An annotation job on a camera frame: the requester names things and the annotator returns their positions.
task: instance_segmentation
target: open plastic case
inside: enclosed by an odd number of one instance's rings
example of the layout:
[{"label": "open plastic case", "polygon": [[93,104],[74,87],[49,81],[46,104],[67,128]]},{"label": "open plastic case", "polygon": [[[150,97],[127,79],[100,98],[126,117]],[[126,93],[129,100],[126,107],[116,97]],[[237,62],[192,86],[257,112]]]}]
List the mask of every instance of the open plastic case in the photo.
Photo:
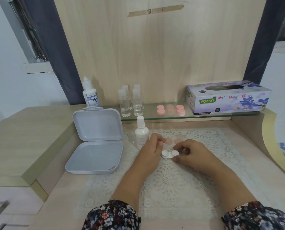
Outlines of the open plastic case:
[{"label": "open plastic case", "polygon": [[65,169],[72,174],[110,174],[119,167],[123,149],[121,117],[115,109],[87,107],[73,113],[80,144]]}]

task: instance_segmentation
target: lace doily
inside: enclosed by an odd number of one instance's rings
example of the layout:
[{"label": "lace doily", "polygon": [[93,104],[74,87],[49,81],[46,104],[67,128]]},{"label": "lace doily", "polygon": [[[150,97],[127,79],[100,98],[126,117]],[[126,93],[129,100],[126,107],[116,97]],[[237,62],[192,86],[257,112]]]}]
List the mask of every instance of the lace doily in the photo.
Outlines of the lace doily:
[{"label": "lace doily", "polygon": [[[219,128],[202,130],[158,130],[165,138],[173,140],[194,139],[204,143],[221,161],[233,169],[252,194],[263,205],[282,209],[278,196],[273,194],[250,169],[244,158],[226,139]],[[129,169],[138,149],[135,133],[126,132],[119,169],[112,174],[90,175],[78,206],[76,216],[86,215],[91,209],[106,203],[112,196],[123,174]],[[171,150],[164,144],[164,149]],[[150,219],[211,219],[220,214],[219,197],[214,182],[206,175],[189,167],[161,159],[156,171],[146,180],[139,199],[139,215]]]}]

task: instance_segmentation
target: floral shirt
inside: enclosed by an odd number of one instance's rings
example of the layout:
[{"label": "floral shirt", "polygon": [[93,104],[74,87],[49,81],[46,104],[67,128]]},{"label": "floral shirt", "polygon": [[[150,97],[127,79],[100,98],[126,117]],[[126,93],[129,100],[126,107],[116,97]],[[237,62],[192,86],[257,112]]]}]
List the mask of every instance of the floral shirt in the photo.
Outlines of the floral shirt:
[{"label": "floral shirt", "polygon": [[[285,213],[254,201],[236,207],[221,218],[226,230],[285,230]],[[138,230],[141,218],[120,200],[92,209],[82,230]]]}]

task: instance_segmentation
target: desk surface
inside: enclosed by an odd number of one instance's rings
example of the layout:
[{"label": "desk surface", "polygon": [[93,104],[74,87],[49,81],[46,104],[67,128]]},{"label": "desk surface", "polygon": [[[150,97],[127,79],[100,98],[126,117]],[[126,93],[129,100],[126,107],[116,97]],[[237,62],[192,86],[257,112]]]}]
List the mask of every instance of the desk surface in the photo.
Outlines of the desk surface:
[{"label": "desk surface", "polygon": [[75,132],[86,105],[28,107],[0,122],[0,186],[29,186]]},{"label": "desk surface", "polygon": [[[256,174],[280,195],[285,207],[285,174],[264,155],[232,121],[202,121],[179,123],[148,123],[149,129],[185,129],[220,127],[225,136],[255,170]],[[124,124],[124,131],[135,129],[135,124]],[[73,211],[78,204],[89,175],[65,172],[48,200],[43,205],[29,230],[70,230],[81,229],[85,216],[76,218]],[[219,219],[201,220],[143,220],[141,229],[223,229]]]}]

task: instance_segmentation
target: bottle cap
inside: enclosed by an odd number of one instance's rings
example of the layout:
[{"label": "bottle cap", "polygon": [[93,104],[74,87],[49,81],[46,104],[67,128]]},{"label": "bottle cap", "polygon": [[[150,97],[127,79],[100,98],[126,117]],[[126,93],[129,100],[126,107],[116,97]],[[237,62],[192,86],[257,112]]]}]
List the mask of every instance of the bottle cap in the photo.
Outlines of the bottle cap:
[{"label": "bottle cap", "polygon": [[84,80],[82,82],[83,88],[86,89],[92,89],[91,81],[87,78],[84,77]]},{"label": "bottle cap", "polygon": [[140,89],[134,88],[133,89],[133,96],[140,96]]},{"label": "bottle cap", "polygon": [[119,93],[119,97],[125,97],[127,95],[125,89],[119,89],[118,90],[118,93]]},{"label": "bottle cap", "polygon": [[138,128],[144,128],[145,127],[145,119],[143,116],[137,117],[137,127]]},{"label": "bottle cap", "polygon": [[129,86],[128,85],[122,85],[121,88],[125,89],[125,91],[129,91]]},{"label": "bottle cap", "polygon": [[140,84],[134,84],[134,88],[140,89]]}]

